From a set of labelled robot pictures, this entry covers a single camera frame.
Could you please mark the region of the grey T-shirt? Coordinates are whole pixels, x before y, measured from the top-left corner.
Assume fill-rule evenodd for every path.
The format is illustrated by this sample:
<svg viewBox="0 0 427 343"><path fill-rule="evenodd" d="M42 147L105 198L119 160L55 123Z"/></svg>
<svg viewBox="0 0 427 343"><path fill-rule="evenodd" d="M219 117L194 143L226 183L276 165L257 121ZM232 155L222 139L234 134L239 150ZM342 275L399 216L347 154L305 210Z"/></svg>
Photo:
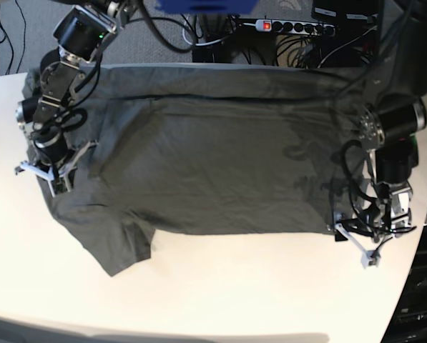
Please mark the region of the grey T-shirt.
<svg viewBox="0 0 427 343"><path fill-rule="evenodd" d="M67 134L95 140L52 217L111 276L150 258L158 229L176 234L327 234L348 212L339 153L350 104L320 98L346 80L319 71L137 66L103 69Z"/></svg>

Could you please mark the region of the black OpenArm base box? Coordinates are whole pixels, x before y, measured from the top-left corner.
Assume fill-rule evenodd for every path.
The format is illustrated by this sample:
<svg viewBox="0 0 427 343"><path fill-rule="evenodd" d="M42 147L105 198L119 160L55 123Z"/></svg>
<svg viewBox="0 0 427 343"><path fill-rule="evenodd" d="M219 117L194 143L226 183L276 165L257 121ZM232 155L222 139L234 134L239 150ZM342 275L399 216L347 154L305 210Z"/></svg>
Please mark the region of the black OpenArm base box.
<svg viewBox="0 0 427 343"><path fill-rule="evenodd" d="M383 342L427 342L427 226Z"/></svg>

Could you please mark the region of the blue plastic bin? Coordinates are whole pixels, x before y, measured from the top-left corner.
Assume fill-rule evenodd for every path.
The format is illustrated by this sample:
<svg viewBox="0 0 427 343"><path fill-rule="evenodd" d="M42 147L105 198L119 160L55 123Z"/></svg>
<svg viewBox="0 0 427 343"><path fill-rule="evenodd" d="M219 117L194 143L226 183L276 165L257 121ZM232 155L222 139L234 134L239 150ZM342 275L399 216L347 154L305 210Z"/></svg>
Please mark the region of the blue plastic bin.
<svg viewBox="0 0 427 343"><path fill-rule="evenodd" d="M166 14L249 14L258 0L159 0L156 9Z"/></svg>

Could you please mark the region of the white power strip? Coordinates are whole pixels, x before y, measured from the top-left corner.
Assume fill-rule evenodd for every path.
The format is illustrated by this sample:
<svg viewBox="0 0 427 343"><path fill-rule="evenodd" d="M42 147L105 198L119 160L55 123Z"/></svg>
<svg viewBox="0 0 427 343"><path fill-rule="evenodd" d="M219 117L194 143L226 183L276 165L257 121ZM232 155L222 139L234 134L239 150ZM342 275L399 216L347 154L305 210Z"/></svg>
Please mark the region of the white power strip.
<svg viewBox="0 0 427 343"><path fill-rule="evenodd" d="M252 26L259 32L327 37L336 35L336 28L333 25L321 22L313 23L305 21L258 19Z"/></svg>

